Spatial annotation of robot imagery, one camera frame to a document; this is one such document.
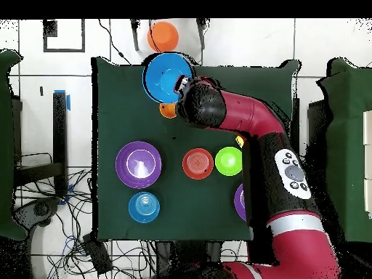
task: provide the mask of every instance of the floor tile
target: floor tile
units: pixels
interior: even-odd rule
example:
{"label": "floor tile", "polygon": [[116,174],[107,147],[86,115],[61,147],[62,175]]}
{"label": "floor tile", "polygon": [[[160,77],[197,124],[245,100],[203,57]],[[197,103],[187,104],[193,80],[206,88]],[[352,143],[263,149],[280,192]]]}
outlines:
{"label": "floor tile", "polygon": [[[68,169],[68,173],[72,174],[80,170]],[[79,174],[74,175],[69,184],[75,184],[78,180]],[[89,193],[88,184],[86,179],[90,177],[88,174],[85,176],[75,187],[75,194]],[[32,185],[26,185],[31,189],[34,189]],[[32,195],[32,193],[23,191],[23,197],[25,195]],[[63,229],[65,234],[69,237],[77,237],[78,234],[78,224],[71,215],[73,212],[74,217],[77,218],[78,223],[80,224],[82,240],[83,235],[90,233],[92,231],[92,204],[79,200],[83,196],[74,196],[71,197],[70,208],[68,204],[59,205],[57,214],[52,217],[52,222],[46,227],[37,227],[33,235],[31,253],[32,254],[61,254],[66,244],[66,236],[62,231],[62,222]],[[110,242],[105,243],[108,249],[108,253],[111,252]]]}
{"label": "floor tile", "polygon": [[327,63],[346,57],[357,66],[372,62],[371,19],[297,18],[295,58],[299,76],[325,76]]}
{"label": "floor tile", "polygon": [[307,110],[311,102],[324,99],[322,90],[316,84],[316,78],[299,78],[297,81],[297,97],[299,98],[299,154],[306,153],[309,141]]}
{"label": "floor tile", "polygon": [[[18,20],[0,20],[0,50],[18,51]],[[11,75],[18,75],[18,65],[14,65]]]}
{"label": "floor tile", "polygon": [[241,261],[241,262],[247,262],[248,257],[247,256],[221,256],[221,262],[234,262],[234,261]]}
{"label": "floor tile", "polygon": [[[67,110],[68,165],[92,163],[92,79],[91,77],[21,76],[22,152],[53,154],[53,93],[70,95]],[[37,164],[42,157],[34,156]]]}
{"label": "floor tile", "polygon": [[[155,252],[149,245],[150,249],[147,249],[147,242],[142,242],[142,247],[144,251],[150,252],[150,254],[155,255]],[[124,254],[128,255],[138,255],[142,251],[141,243],[139,240],[113,240],[113,256],[122,256]]]}
{"label": "floor tile", "polygon": [[[77,20],[57,20],[57,37],[48,38],[54,48],[72,49],[78,46],[81,29]],[[108,28],[108,20],[102,20]],[[85,52],[44,52],[42,20],[20,21],[20,64],[22,75],[89,75],[91,57],[110,56],[110,37],[100,27],[98,19],[85,20]]]}
{"label": "floor tile", "polygon": [[[173,24],[179,34],[179,43],[174,50],[190,55],[199,61],[201,57],[201,43],[195,18],[170,18],[152,20],[151,25],[166,21]],[[114,46],[124,55],[131,64],[140,64],[148,55],[155,53],[147,41],[147,33],[150,29],[149,20],[140,20],[137,29],[139,51],[134,49],[134,41],[130,19],[112,19],[111,35]],[[118,52],[111,48],[111,60],[116,64],[128,64],[119,56]]]}
{"label": "floor tile", "polygon": [[[146,261],[144,256],[113,256],[113,279],[148,279],[150,277],[148,262],[150,260],[147,258]],[[151,264],[155,270],[155,258]]]}
{"label": "floor tile", "polygon": [[[85,279],[111,279],[111,272],[97,277],[97,271],[94,271],[93,264],[89,260],[89,257],[78,257],[74,260],[82,272],[92,270],[92,272],[84,274]],[[68,263],[71,266],[69,271],[64,271],[63,256],[49,256],[49,258],[48,256],[31,256],[31,264],[33,279],[84,279],[83,275],[79,274],[77,267],[73,267],[72,260]]]}
{"label": "floor tile", "polygon": [[212,18],[205,44],[205,66],[277,67],[293,59],[294,19]]}

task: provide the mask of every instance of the green bowl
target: green bowl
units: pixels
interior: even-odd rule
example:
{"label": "green bowl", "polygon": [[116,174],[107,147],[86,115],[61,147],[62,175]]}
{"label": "green bowl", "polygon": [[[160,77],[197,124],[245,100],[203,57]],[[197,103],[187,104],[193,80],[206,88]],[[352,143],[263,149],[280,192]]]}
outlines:
{"label": "green bowl", "polygon": [[233,176],[241,172],[241,151],[236,147],[224,147],[215,158],[217,170],[226,176]]}

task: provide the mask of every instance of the red bowl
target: red bowl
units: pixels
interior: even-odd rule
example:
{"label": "red bowl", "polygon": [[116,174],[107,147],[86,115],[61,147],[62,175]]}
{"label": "red bowl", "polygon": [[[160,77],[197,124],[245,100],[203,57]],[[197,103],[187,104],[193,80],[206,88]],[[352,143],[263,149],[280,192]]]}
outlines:
{"label": "red bowl", "polygon": [[191,179],[205,179],[211,174],[214,162],[210,152],[196,148],[188,151],[182,160],[182,168]]}

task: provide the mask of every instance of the white box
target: white box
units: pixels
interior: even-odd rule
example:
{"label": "white box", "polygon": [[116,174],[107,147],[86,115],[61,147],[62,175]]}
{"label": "white box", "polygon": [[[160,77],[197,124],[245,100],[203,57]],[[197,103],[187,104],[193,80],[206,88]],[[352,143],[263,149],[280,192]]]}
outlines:
{"label": "white box", "polygon": [[364,209],[372,213],[372,180],[364,179]]}
{"label": "white box", "polygon": [[372,110],[363,113],[363,144],[372,145]]}
{"label": "white box", "polygon": [[364,146],[364,178],[372,179],[372,145]]}

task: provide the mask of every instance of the small orange bowl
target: small orange bowl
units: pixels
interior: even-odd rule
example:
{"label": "small orange bowl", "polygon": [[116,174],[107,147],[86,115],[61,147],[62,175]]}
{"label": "small orange bowl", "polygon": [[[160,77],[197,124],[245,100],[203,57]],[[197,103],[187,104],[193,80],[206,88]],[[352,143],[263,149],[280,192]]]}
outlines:
{"label": "small orange bowl", "polygon": [[176,103],[170,104],[159,104],[159,110],[164,118],[175,118],[176,117]]}

